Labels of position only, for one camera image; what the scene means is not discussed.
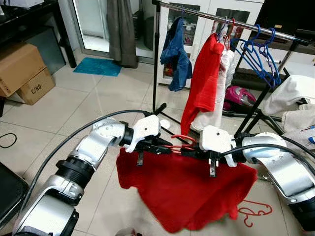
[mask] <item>black cable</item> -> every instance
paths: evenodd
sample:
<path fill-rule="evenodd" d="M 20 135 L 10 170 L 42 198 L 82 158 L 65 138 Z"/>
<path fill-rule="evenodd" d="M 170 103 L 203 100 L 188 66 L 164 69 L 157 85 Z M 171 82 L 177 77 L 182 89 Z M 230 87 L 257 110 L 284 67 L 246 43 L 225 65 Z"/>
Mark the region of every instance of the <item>black cable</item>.
<path fill-rule="evenodd" d="M 307 149 L 306 147 L 304 147 L 302 144 L 299 144 L 298 142 L 290 139 L 290 138 L 287 138 L 285 136 L 281 136 L 281 138 L 283 138 L 284 140 L 288 141 L 289 143 L 292 143 L 296 146 L 298 146 L 300 149 L 302 149 L 304 152 L 306 152 L 307 154 L 309 154 L 312 158 L 315 159 L 315 154 L 312 153 L 309 149 Z"/>
<path fill-rule="evenodd" d="M 13 146 L 13 144 L 16 143 L 16 140 L 17 140 L 18 138 L 17 138 L 16 135 L 13 134 L 13 133 L 3 134 L 3 135 L 0 136 L 0 139 L 3 138 L 3 137 L 5 137 L 5 136 L 7 136 L 7 135 L 13 135 L 13 136 L 14 136 L 14 141 L 13 141 L 13 143 L 10 144 L 9 146 L 2 146 L 2 145 L 0 145 L 0 148 L 9 148 L 9 147 Z"/>
<path fill-rule="evenodd" d="M 45 166 L 47 165 L 47 163 L 49 162 L 49 160 L 55 155 L 55 153 L 63 146 L 65 145 L 71 138 L 73 138 L 75 135 L 77 135 L 79 132 L 81 132 L 82 130 L 86 129 L 87 127 L 93 125 L 94 123 L 97 123 L 105 118 L 108 118 L 108 117 L 112 117 L 112 116 L 115 116 L 115 115 L 119 115 L 119 114 L 123 114 L 123 113 L 143 113 L 145 115 L 148 115 L 149 112 L 146 112 L 146 111 L 142 111 L 142 110 L 124 110 L 124 111 L 118 111 L 118 112 L 113 112 L 111 114 L 108 114 L 108 115 L 105 115 L 105 116 L 102 116 L 100 118 L 97 118 L 96 120 L 93 120 L 85 125 L 83 125 L 81 128 L 77 129 L 76 131 L 74 131 L 72 134 L 70 134 L 65 140 L 63 140 L 48 156 L 47 158 L 45 159 L 45 161 L 41 164 L 39 170 L 37 171 L 33 181 L 31 182 L 31 185 L 30 185 L 30 188 L 24 198 L 24 201 L 23 201 L 23 204 L 20 208 L 20 211 L 19 211 L 19 214 L 21 213 L 21 211 L 24 209 L 24 207 L 26 206 L 27 202 L 29 201 L 30 199 L 30 196 L 32 194 L 32 191 L 35 187 L 35 184 L 36 182 L 38 181 L 38 178 L 40 176 L 40 174 L 42 173 L 43 169 L 45 168 Z"/>
<path fill-rule="evenodd" d="M 230 151 L 220 153 L 219 156 L 224 157 L 226 155 L 233 154 L 235 152 L 239 152 L 239 151 L 250 149 L 250 148 L 278 148 L 278 149 L 281 149 L 283 151 L 289 152 L 289 153 L 293 154 L 295 159 L 297 159 L 297 160 L 301 161 L 302 163 L 304 163 L 305 165 L 307 165 L 307 167 L 310 169 L 312 174 L 315 176 L 315 170 L 308 161 L 306 161 L 303 157 L 301 157 L 299 154 L 292 151 L 291 149 L 289 149 L 287 147 L 280 146 L 280 145 L 276 145 L 276 144 L 252 144 L 252 145 L 247 145 L 247 146 L 243 146 L 243 147 L 237 147 L 237 148 L 232 149 Z"/>

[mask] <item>red cloth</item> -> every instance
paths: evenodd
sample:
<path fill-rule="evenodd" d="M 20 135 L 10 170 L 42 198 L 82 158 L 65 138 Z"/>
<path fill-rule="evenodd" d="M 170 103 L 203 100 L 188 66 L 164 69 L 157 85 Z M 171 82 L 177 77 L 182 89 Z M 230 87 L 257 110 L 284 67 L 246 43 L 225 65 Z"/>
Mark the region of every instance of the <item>red cloth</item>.
<path fill-rule="evenodd" d="M 143 166 L 136 166 L 138 153 L 122 148 L 117 159 L 122 188 L 138 189 L 140 197 L 165 230 L 202 229 L 229 213 L 237 219 L 237 205 L 256 180 L 256 170 L 239 164 L 217 168 L 209 177 L 207 161 L 179 155 L 144 153 Z"/>
<path fill-rule="evenodd" d="M 197 57 L 191 79 L 190 94 L 181 121 L 184 135 L 188 134 L 190 124 L 199 111 L 214 111 L 220 58 L 223 50 L 223 44 L 217 43 L 216 34 L 213 33 Z"/>

